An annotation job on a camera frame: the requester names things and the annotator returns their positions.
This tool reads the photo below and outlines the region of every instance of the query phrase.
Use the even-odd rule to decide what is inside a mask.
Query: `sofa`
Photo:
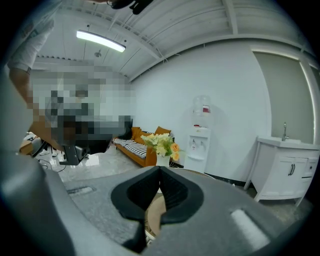
[[[140,127],[132,127],[131,132],[132,137],[130,139],[113,139],[116,149],[121,150],[142,167],[155,166],[157,163],[157,154],[151,148],[148,148],[141,138],[141,135],[148,136],[153,132],[142,131]],[[154,134],[165,134],[170,132],[171,130],[158,126]]]

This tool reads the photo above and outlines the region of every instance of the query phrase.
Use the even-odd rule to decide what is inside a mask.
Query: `pixelated area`
[[[127,77],[92,65],[34,70],[33,105],[60,145],[81,145],[123,135],[135,115],[135,92]]]

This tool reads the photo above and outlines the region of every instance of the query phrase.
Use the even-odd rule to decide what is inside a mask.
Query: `sink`
[[[279,137],[270,137],[270,136],[258,136],[258,142],[276,146],[279,148],[291,148],[291,149],[306,149],[306,150],[319,150],[320,146],[316,144],[303,143],[299,139],[286,139],[282,141],[282,138]]]

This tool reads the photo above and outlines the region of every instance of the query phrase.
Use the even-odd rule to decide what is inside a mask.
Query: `white ceiling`
[[[77,30],[115,40],[126,50],[120,53],[77,39]],[[154,0],[139,15],[128,7],[113,10],[107,4],[64,0],[35,67],[93,60],[132,80],[188,48],[236,38],[274,40],[312,52],[294,22],[272,0]],[[94,53],[99,50],[97,58]]]

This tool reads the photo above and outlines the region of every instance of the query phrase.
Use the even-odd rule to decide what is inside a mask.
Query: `gray plastic surface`
[[[145,167],[104,178],[67,182],[65,187],[68,190],[83,186],[96,189],[72,199],[97,229],[122,243],[133,237],[135,225],[117,213],[110,200],[111,191],[118,184],[149,169]],[[143,255],[250,254],[253,252],[251,247],[230,216],[236,209],[243,209],[271,240],[284,230],[280,221],[263,205],[238,188],[183,169],[170,170],[198,184],[204,193],[204,202],[186,222],[163,225],[159,236],[143,251]]]
[[[135,236],[138,223],[123,218],[110,195],[115,186],[151,167],[104,178],[63,184],[59,175],[43,170],[36,159],[14,153],[0,158],[0,189],[4,204],[21,228],[49,255],[132,256],[121,246]],[[243,209],[271,242],[284,230],[275,216],[244,192],[222,181],[183,169],[174,173],[198,184],[204,201],[186,222],[166,224],[141,254],[248,255],[252,248],[231,219]],[[90,187],[72,198],[68,190]]]

